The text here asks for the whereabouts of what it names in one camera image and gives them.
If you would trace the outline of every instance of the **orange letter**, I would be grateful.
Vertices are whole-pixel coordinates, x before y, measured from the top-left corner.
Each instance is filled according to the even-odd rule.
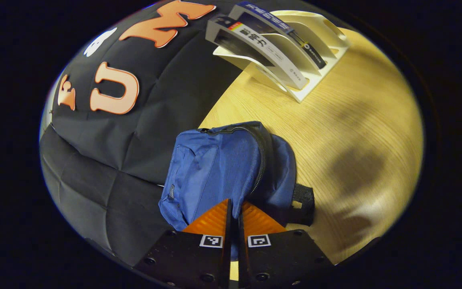
[[[76,107],[76,90],[72,88],[71,91],[68,91],[71,88],[71,83],[66,81],[67,77],[68,76],[65,75],[60,82],[60,89],[58,90],[58,105],[66,104],[74,110]]]
[[[128,71],[108,67],[108,63],[103,62],[95,72],[95,82],[99,83],[106,79],[119,82],[124,86],[124,95],[121,98],[115,98],[99,93],[97,88],[90,94],[90,109],[104,110],[113,114],[125,114],[130,111],[138,97],[138,80],[135,75]]]
[[[154,47],[161,48],[167,45],[178,34],[178,31],[176,29],[161,31],[158,28],[184,27],[188,23],[181,17],[180,13],[187,15],[190,20],[194,20],[210,13],[216,7],[215,5],[202,5],[180,0],[170,2],[156,10],[161,15],[159,18],[134,24],[119,37],[119,40],[128,37],[140,37],[153,40]]]

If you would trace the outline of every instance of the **orange gripper pad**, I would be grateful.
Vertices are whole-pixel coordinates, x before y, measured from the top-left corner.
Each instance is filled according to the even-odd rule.
[[[188,225],[183,232],[211,236],[224,236],[226,233],[227,199],[207,210]]]
[[[276,220],[255,205],[244,201],[242,205],[243,231],[245,239],[248,236],[285,232],[286,229]]]

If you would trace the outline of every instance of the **light wood surface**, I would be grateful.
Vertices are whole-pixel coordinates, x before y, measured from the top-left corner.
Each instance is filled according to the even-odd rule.
[[[286,229],[306,230],[334,264],[399,218],[413,195],[424,143],[403,75],[362,35],[341,31],[352,46],[301,104],[242,73],[200,125],[258,120],[290,143],[297,182],[313,188],[316,213],[313,225]],[[231,279],[236,270],[235,264]]]

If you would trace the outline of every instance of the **blue backpack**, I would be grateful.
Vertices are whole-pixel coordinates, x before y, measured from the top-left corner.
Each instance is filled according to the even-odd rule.
[[[292,148],[259,121],[188,130],[176,138],[160,212],[182,231],[225,199],[231,199],[233,218],[238,219],[246,200],[282,226],[311,225],[313,190],[295,179]],[[236,257],[233,244],[231,258]]]

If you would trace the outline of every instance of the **black background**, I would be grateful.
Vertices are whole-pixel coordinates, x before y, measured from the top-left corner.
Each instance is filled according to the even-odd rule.
[[[376,246],[316,285],[462,287],[462,1],[316,4],[397,47],[390,56],[416,68],[413,80],[425,82],[421,92],[434,103],[426,119],[437,123],[427,177],[407,212]],[[71,229],[49,197],[37,153],[42,108],[58,73],[88,40],[145,6],[0,2],[0,287],[154,287]]]

